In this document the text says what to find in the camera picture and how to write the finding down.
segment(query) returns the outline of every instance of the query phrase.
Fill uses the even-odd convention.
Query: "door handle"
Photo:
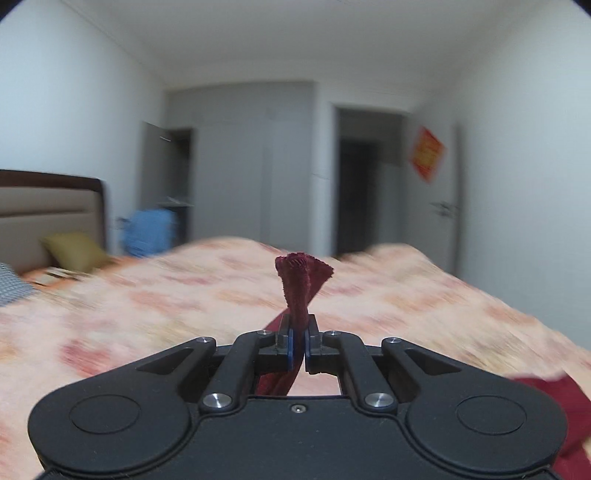
[[[434,213],[442,217],[455,218],[458,211],[458,207],[449,202],[430,202],[429,205],[436,207]]]

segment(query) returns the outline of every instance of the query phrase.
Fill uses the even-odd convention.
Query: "gray checkered pillow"
[[[7,303],[28,297],[35,289],[18,278],[10,265],[0,263],[0,307]]]

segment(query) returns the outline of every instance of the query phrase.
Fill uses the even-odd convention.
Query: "wooden headboard frame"
[[[91,190],[96,192],[100,198],[100,239],[102,247],[106,249],[105,188],[101,180],[38,171],[0,169],[1,187],[43,187],[49,189]]]

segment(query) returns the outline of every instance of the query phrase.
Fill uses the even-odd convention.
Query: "red poster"
[[[431,182],[433,174],[443,156],[445,147],[429,130],[421,127],[411,159],[417,173],[426,182]]]

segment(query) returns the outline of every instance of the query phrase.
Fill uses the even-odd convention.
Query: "yellow pillow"
[[[111,260],[92,238],[82,232],[54,233],[41,239],[41,244],[66,270],[90,273]]]

